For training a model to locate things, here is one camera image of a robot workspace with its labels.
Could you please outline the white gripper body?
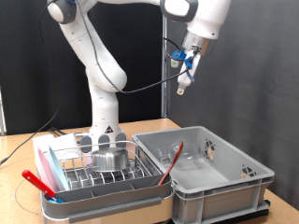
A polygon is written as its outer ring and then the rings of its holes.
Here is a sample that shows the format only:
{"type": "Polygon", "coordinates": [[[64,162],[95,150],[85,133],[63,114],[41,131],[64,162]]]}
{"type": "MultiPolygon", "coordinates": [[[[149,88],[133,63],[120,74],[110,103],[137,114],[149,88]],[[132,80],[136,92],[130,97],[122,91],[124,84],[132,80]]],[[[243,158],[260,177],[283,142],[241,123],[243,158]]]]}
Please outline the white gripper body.
{"type": "Polygon", "coordinates": [[[184,64],[181,67],[181,75],[178,77],[178,86],[180,88],[186,88],[194,82],[194,75],[197,66],[200,62],[200,55],[188,55],[184,64]]]}

